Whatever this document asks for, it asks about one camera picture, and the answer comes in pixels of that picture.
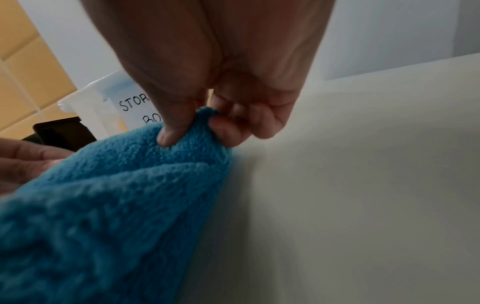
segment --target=clear plastic container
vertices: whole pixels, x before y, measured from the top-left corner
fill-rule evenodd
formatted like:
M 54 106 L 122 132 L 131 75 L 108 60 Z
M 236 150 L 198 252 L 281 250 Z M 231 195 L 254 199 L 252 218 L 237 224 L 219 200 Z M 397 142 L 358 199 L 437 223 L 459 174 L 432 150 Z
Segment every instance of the clear plastic container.
M 57 105 L 75 112 L 97 140 L 160 121 L 148 95 L 124 70 L 90 83 Z

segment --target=hand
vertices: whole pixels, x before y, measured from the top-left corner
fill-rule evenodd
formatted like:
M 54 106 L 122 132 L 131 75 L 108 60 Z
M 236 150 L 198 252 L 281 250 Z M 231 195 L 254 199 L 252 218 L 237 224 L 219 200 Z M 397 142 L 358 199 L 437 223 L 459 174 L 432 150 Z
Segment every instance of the hand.
M 125 70 L 179 140 L 197 108 L 225 146 L 270 138 L 290 116 L 335 0 L 82 0 Z
M 0 196 L 14 192 L 71 154 L 60 148 L 0 138 Z

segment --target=blue microfiber cloth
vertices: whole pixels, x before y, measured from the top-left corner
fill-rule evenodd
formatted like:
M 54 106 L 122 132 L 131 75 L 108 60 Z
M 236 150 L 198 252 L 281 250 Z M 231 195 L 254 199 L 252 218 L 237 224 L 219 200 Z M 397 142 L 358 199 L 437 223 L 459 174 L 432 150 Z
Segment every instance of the blue microfiber cloth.
M 201 109 L 88 145 L 0 203 L 0 303 L 166 303 L 232 161 Z

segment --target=tile wall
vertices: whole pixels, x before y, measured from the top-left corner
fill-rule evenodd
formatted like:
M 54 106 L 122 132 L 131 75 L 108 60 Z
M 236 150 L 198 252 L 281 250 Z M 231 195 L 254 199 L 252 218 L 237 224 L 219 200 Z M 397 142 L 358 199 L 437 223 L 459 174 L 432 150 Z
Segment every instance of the tile wall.
M 54 103 L 76 88 L 17 0 L 0 0 L 0 137 L 72 117 Z

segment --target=label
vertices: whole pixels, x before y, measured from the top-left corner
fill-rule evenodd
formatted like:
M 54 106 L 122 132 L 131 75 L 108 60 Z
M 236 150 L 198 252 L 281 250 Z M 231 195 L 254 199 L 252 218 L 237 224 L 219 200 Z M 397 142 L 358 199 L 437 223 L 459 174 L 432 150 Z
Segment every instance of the label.
M 113 92 L 110 99 L 129 130 L 161 120 L 150 97 L 138 84 Z

